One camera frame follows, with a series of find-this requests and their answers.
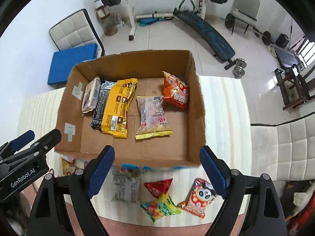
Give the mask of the white squat rack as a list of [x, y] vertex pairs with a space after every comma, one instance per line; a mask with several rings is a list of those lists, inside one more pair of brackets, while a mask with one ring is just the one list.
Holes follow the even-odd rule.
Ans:
[[[151, 14], [142, 14], [142, 15], [135, 15], [134, 14], [134, 9], [130, 4], [129, 0], [125, 0], [127, 4], [127, 10], [128, 10], [128, 17], [129, 17], [129, 22], [131, 24], [131, 31], [129, 33], [129, 41], [133, 41], [134, 37], [136, 35], [136, 22], [140, 19], [154, 19], [154, 18], [164, 18], [164, 19], [173, 19], [177, 14], [183, 12], [181, 11], [181, 6], [184, 4], [184, 2], [187, 0], [182, 0], [180, 5], [178, 7], [174, 8], [173, 12], [168, 12], [168, 13], [158, 13], [154, 12]], [[196, 10], [195, 4], [192, 0], [189, 0], [193, 6], [193, 12], [196, 13], [197, 15], [200, 15], [202, 19], [205, 18], [206, 10], [207, 10], [207, 3], [208, 0], [199, 0], [199, 5], [198, 9]]]

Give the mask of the black monitor on floor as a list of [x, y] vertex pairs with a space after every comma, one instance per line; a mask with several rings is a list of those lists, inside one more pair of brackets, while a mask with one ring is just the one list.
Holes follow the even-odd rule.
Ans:
[[281, 69], [286, 70], [287, 68], [291, 68], [293, 65], [296, 65], [299, 70], [303, 70], [305, 68], [303, 62], [296, 54], [292, 54], [291, 52], [288, 52], [278, 46], [274, 46], [274, 50]]

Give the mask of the small white red packet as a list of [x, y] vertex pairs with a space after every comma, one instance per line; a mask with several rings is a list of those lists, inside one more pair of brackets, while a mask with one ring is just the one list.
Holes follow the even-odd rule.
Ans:
[[131, 178], [138, 178], [142, 174], [142, 170], [138, 166], [131, 164], [123, 164], [120, 168], [120, 172]]

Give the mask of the yellow panda snack bag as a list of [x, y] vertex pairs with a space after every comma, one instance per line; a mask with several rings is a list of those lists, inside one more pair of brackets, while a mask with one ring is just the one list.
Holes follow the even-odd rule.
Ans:
[[64, 159], [61, 158], [61, 168], [62, 168], [62, 176], [68, 176], [74, 173], [78, 167], [75, 166], [75, 159], [70, 158], [70, 159]]

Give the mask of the yellow black snack bag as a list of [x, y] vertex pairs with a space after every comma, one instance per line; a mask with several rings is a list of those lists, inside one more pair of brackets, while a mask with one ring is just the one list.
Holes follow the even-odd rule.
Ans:
[[90, 127], [114, 138], [126, 139], [127, 113], [133, 101], [138, 80], [136, 78], [103, 81]]

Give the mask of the orange panda snack bag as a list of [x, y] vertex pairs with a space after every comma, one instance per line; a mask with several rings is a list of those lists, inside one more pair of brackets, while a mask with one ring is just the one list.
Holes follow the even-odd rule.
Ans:
[[188, 198], [178, 203], [177, 207], [199, 218], [205, 218], [205, 210], [216, 196], [216, 191], [210, 182], [196, 178]]

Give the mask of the dark wooden chair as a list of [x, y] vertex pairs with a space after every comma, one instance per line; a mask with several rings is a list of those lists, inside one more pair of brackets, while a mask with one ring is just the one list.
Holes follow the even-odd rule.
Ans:
[[278, 81], [277, 86], [280, 87], [283, 97], [283, 110], [295, 109], [308, 101], [314, 100], [314, 94], [311, 94], [314, 91], [314, 78], [307, 80], [314, 73], [314, 65], [304, 68], [297, 75], [293, 68], [287, 68], [285, 71], [277, 68], [274, 71]]

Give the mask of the chrome dumbbell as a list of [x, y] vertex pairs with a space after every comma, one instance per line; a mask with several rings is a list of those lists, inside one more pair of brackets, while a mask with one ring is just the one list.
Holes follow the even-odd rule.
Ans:
[[236, 79], [240, 79], [245, 75], [247, 63], [244, 59], [237, 59], [232, 73]]

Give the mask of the beige chocolate wafer pack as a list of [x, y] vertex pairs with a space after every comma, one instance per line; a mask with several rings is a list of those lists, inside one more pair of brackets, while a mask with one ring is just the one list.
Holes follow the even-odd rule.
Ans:
[[82, 113], [88, 113], [93, 111], [97, 105], [99, 90], [101, 86], [100, 77], [95, 77], [85, 88], [83, 101], [82, 101]]

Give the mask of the red triangular packet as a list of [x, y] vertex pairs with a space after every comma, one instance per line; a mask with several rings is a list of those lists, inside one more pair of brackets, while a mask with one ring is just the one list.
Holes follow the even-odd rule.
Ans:
[[158, 199], [162, 194], [168, 193], [171, 183], [172, 178], [156, 182], [146, 182], [144, 183], [144, 187], [154, 198]]

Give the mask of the grey white snack pack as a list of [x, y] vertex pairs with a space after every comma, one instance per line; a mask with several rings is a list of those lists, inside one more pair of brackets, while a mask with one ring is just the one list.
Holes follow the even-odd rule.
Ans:
[[141, 178], [131, 178], [120, 171], [112, 171], [114, 184], [113, 201], [136, 203], [138, 201]]

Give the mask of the grey chair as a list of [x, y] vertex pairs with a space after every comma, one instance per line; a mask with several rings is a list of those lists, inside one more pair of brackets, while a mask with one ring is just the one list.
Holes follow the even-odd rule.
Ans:
[[256, 28], [259, 7], [260, 0], [233, 0], [230, 13]]

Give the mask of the pale yellow-edged snack pack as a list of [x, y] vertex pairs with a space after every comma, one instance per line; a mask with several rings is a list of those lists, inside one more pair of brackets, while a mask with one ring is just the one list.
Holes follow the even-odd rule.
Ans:
[[136, 140], [173, 134], [162, 106], [162, 95], [137, 96], [136, 100], [140, 113], [140, 127], [135, 135]]

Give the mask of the small barbell on floor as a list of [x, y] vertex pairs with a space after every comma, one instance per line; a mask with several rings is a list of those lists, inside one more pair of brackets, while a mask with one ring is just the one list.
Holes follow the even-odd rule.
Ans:
[[252, 31], [254, 32], [254, 34], [257, 37], [261, 37], [262, 41], [265, 45], [270, 45], [272, 43], [272, 37], [271, 37], [271, 33], [269, 31], [264, 31], [264, 32], [260, 32], [258, 29], [256, 29], [255, 27], [253, 27], [252, 25], [246, 23], [245, 21], [236, 18], [235, 16], [233, 16], [231, 13], [228, 13], [227, 16], [225, 17], [225, 27], [227, 27], [227, 29], [232, 29], [231, 34], [234, 31], [234, 27], [235, 27], [235, 20], [239, 20], [240, 22], [243, 22], [246, 24], [246, 28], [245, 28], [245, 32], [248, 30], [249, 27], [252, 28]]

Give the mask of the green candy bag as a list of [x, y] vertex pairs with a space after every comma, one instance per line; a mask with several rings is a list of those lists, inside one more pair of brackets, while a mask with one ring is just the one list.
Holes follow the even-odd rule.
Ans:
[[179, 215], [181, 210], [173, 203], [169, 193], [162, 193], [158, 199], [141, 203], [140, 206], [153, 223], [162, 217]]

